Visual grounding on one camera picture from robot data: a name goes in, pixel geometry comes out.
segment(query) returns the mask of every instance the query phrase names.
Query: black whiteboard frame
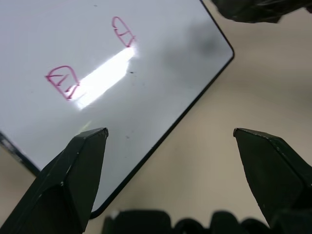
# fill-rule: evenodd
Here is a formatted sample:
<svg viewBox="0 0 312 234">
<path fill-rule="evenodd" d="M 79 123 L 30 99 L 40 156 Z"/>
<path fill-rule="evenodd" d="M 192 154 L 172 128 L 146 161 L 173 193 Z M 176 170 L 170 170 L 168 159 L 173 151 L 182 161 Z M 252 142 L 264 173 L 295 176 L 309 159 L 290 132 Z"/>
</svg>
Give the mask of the black whiteboard frame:
<svg viewBox="0 0 312 234">
<path fill-rule="evenodd" d="M 127 177 L 118 185 L 118 187 L 112 192 L 112 194 L 105 200 L 105 202 L 96 210 L 91 213 L 90 219 L 96 218 L 103 213 L 103 211 L 109 206 L 109 204 L 115 199 L 115 197 L 121 192 L 121 190 L 126 186 L 126 184 L 132 179 L 132 177 L 138 172 L 138 170 L 143 166 L 143 164 L 149 159 L 149 157 L 154 153 L 154 151 L 160 146 L 160 144 L 166 139 L 170 132 L 179 124 L 183 117 L 188 113 L 188 111 L 195 105 L 195 103 L 200 99 L 200 97 L 207 91 L 207 89 L 212 85 L 212 83 L 218 78 L 218 76 L 223 72 L 223 70 L 230 64 L 230 62 L 235 57 L 235 52 L 230 42 L 220 29 L 219 25 L 216 23 L 215 19 L 211 15 L 207 6 L 203 0 L 199 0 L 203 7 L 206 9 L 207 13 L 213 20 L 214 24 L 217 26 L 218 30 L 226 40 L 227 44 L 232 50 L 233 56 L 229 61 L 222 67 L 222 69 L 216 74 L 216 76 L 207 84 L 207 86 L 199 93 L 199 95 L 193 100 L 193 102 L 185 109 L 185 111 L 180 115 L 180 117 L 171 125 L 171 127 L 165 132 L 165 134 L 159 139 L 159 141 L 150 149 L 150 151 L 144 156 L 144 158 L 132 169 L 132 171 L 127 175 Z M 4 141 L 9 143 L 10 147 L 4 144 Z M 37 176 L 40 170 L 20 151 L 14 144 L 0 132 L 0 144 L 7 148 L 12 154 L 17 156 L 18 161 L 20 161 L 25 167 Z"/>
</svg>

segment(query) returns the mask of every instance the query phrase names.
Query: beige table surface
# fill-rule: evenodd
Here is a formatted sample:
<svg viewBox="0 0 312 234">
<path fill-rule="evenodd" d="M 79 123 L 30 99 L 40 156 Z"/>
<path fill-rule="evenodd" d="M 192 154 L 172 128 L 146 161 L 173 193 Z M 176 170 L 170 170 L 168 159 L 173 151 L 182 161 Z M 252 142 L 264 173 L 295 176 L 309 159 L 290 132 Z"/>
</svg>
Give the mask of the beige table surface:
<svg viewBox="0 0 312 234">
<path fill-rule="evenodd" d="M 312 165 L 312 15 L 294 12 L 280 24 L 222 18 L 206 2 L 235 49 L 235 59 L 86 233 L 99 234 L 113 210 L 166 210 L 208 225 L 226 209 L 264 220 L 248 187 L 235 127 L 283 137 Z M 0 149 L 0 225 L 34 177 Z"/>
</svg>

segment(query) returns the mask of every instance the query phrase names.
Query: black object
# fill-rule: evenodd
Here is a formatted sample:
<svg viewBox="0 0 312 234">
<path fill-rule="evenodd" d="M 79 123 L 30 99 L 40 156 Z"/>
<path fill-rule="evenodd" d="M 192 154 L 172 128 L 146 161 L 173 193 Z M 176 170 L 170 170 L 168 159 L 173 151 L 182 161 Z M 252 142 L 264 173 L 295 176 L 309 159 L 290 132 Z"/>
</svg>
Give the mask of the black object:
<svg viewBox="0 0 312 234">
<path fill-rule="evenodd" d="M 312 208 L 312 167 L 282 138 L 248 129 L 235 129 L 249 187 L 271 224 L 283 209 Z"/>
<path fill-rule="evenodd" d="M 212 0 L 220 14 L 237 22 L 277 23 L 283 15 L 305 7 L 312 9 L 311 0 Z"/>
<path fill-rule="evenodd" d="M 0 229 L 0 234 L 79 234 L 98 190 L 107 129 L 84 132 L 49 163 Z M 162 211 L 126 211 L 105 219 L 103 234 L 312 233 L 312 168 L 281 138 L 235 129 L 247 181 L 268 224 L 239 223 L 214 213 L 209 228 L 184 219 L 174 228 Z"/>
<path fill-rule="evenodd" d="M 101 175 L 108 131 L 83 132 L 38 175 L 0 234 L 78 234 L 85 231 Z"/>
</svg>

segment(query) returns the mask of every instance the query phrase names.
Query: pink marker drawing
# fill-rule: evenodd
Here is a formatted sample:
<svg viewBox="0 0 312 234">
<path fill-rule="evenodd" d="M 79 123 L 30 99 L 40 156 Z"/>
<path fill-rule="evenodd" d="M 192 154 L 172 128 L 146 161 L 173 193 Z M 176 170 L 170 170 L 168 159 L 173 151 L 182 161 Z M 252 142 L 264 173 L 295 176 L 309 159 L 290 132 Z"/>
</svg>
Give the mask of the pink marker drawing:
<svg viewBox="0 0 312 234">
<path fill-rule="evenodd" d="M 112 27 L 119 40 L 121 40 L 126 47 L 131 47 L 131 44 L 136 40 L 136 37 L 132 34 L 126 23 L 120 17 L 115 16 L 112 20 Z"/>
<path fill-rule="evenodd" d="M 59 91 L 66 99 L 70 100 L 79 86 L 75 71 L 70 66 L 60 66 L 52 69 L 46 76 L 47 80 Z"/>
</svg>

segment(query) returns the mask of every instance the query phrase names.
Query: white board surface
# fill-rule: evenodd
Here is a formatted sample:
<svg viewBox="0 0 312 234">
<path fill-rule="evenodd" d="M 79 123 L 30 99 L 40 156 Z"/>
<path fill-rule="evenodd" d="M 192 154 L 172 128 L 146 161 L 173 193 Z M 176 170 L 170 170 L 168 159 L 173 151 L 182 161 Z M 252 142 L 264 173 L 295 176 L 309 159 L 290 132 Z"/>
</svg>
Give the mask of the white board surface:
<svg viewBox="0 0 312 234">
<path fill-rule="evenodd" d="M 40 170 L 107 127 L 97 210 L 233 57 L 199 0 L 3 0 L 0 131 Z"/>
</svg>

